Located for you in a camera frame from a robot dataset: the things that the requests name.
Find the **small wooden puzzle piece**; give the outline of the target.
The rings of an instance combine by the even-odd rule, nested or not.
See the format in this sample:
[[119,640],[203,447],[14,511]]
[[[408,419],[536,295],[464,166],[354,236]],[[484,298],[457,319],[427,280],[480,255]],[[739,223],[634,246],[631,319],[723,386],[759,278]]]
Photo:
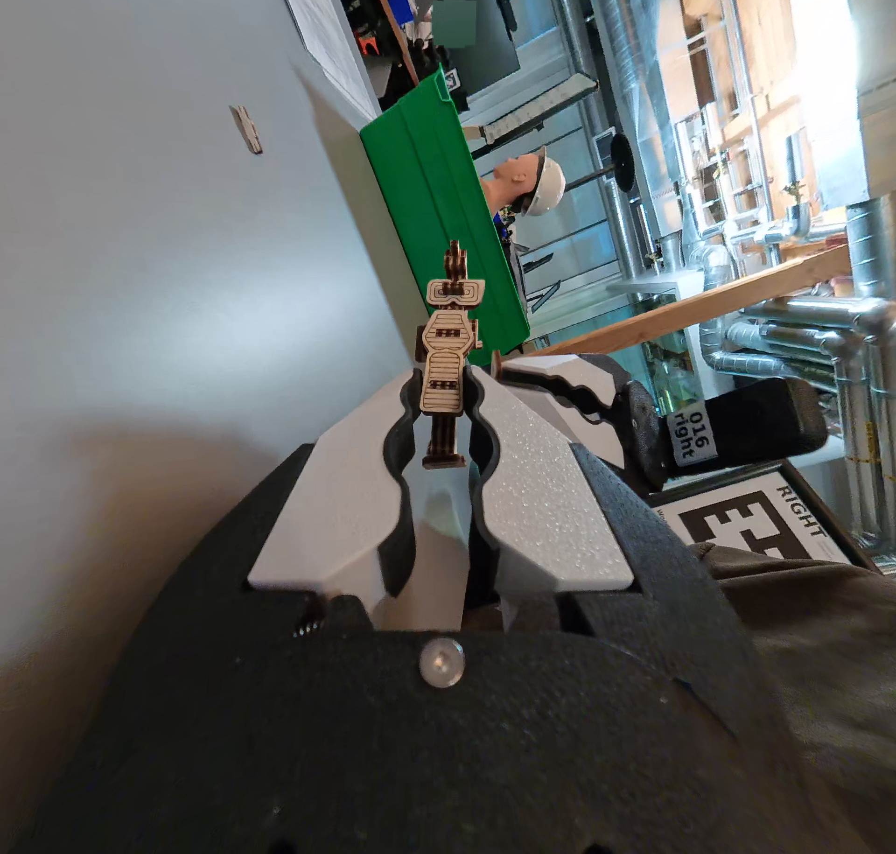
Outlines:
[[253,155],[263,154],[263,145],[254,121],[246,107],[230,105],[230,113],[241,133],[245,145]]

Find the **clear plastic sheet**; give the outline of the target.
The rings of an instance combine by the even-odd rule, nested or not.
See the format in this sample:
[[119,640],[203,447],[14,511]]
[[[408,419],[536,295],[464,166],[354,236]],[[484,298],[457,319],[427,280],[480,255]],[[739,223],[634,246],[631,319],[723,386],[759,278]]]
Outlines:
[[357,128],[381,110],[340,0],[284,0],[303,45]]

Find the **wooden robot figure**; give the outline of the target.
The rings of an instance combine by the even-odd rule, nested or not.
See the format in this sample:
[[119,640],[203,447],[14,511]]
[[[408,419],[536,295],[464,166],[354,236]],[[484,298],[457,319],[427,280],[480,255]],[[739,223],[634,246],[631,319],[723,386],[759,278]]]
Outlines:
[[432,313],[419,330],[423,358],[420,412],[432,427],[425,469],[462,468],[465,458],[456,449],[456,423],[463,413],[463,379],[468,356],[483,347],[478,322],[469,313],[484,300],[486,282],[468,275],[467,251],[452,240],[444,253],[443,277],[427,285]]

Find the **person's trouser leg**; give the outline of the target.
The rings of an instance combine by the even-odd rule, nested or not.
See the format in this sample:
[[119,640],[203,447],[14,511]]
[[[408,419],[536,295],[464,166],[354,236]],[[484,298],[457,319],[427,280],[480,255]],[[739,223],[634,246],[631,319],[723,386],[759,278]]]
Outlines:
[[763,660],[839,829],[895,851],[894,580],[849,563],[690,546]]

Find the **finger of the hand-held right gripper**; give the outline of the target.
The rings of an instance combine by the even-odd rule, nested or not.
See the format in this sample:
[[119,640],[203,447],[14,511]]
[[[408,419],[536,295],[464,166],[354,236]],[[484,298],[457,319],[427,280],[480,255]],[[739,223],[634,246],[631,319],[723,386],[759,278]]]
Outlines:
[[554,426],[572,443],[586,447],[593,455],[615,468],[624,468],[625,453],[613,425],[605,420],[591,420],[571,405],[549,394],[546,406],[554,411]]
[[621,367],[603,356],[548,355],[505,360],[500,382],[548,392],[583,414],[609,411],[621,393]]

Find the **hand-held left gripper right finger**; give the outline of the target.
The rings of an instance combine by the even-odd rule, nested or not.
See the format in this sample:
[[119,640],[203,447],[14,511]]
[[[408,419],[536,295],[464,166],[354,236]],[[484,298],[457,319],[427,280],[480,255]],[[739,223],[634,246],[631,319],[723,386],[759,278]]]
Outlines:
[[505,600],[629,589],[633,572],[572,442],[481,368],[468,376],[471,422],[495,456],[476,490],[477,527],[497,551],[491,588]]

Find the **black disc on rod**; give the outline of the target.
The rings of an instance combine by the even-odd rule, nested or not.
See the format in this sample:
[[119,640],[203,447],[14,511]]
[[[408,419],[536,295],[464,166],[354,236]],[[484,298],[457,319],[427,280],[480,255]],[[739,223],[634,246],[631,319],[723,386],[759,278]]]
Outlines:
[[615,180],[616,186],[622,192],[630,193],[635,183],[635,162],[627,137],[623,133],[614,134],[610,141],[609,151],[611,157],[610,165],[600,168],[588,176],[576,179],[572,183],[568,183],[566,191],[571,192],[599,178],[611,176]]

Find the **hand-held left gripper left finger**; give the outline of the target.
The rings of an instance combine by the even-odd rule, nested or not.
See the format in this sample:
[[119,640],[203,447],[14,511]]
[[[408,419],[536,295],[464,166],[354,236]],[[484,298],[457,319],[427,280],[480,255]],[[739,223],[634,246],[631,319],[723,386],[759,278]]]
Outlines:
[[420,371],[389,382],[313,444],[248,575],[258,590],[396,599],[416,540],[403,472],[416,452]]

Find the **long wooden workbench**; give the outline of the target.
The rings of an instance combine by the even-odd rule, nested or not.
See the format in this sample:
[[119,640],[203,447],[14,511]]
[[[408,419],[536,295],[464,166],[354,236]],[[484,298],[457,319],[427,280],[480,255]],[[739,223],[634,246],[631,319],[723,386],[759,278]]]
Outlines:
[[392,30],[393,36],[396,40],[396,43],[399,47],[399,51],[401,53],[402,62],[408,72],[409,79],[411,81],[411,86],[416,88],[420,85],[420,78],[417,73],[416,67],[413,63],[411,54],[409,52],[409,46],[407,37],[402,31],[401,27],[398,25],[397,20],[394,16],[394,13],[391,9],[388,0],[378,0],[381,8],[383,9],[384,15],[388,21],[388,24]]

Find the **silver ventilation duct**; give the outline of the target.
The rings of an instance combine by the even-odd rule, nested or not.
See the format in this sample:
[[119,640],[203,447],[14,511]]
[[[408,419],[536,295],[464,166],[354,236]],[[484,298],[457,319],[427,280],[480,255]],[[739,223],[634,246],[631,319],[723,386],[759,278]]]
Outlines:
[[634,192],[598,182],[620,271],[628,279],[682,267],[678,153],[659,59],[662,0],[551,0],[575,72],[599,82],[581,107],[591,161],[603,164],[597,139],[608,128],[633,153]]

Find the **bundle of silver pipes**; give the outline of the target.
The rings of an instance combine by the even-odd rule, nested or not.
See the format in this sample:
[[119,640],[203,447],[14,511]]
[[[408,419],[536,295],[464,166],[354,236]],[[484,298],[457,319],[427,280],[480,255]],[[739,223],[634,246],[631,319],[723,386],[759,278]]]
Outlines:
[[700,354],[727,375],[833,382],[854,533],[894,557],[895,193],[849,206],[846,233],[857,297],[766,300],[730,323],[719,313],[700,324]]

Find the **mannequin head with white helmet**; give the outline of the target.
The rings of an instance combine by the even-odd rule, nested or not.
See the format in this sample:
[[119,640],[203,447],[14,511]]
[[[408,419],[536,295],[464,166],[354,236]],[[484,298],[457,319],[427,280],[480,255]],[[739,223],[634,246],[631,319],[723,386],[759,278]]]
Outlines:
[[553,210],[566,191],[564,171],[545,146],[501,162],[479,182],[492,214],[509,210],[539,217]]

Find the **green plastic bin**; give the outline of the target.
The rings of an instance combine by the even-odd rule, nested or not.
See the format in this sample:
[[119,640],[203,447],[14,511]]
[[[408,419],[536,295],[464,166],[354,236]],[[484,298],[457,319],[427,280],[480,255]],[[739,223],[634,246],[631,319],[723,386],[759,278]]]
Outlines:
[[531,334],[527,313],[443,71],[402,96],[360,137],[421,295],[443,278],[453,240],[467,252],[469,276],[486,282],[484,300],[471,312],[483,346],[469,362],[487,367],[495,350],[507,354],[523,344]]

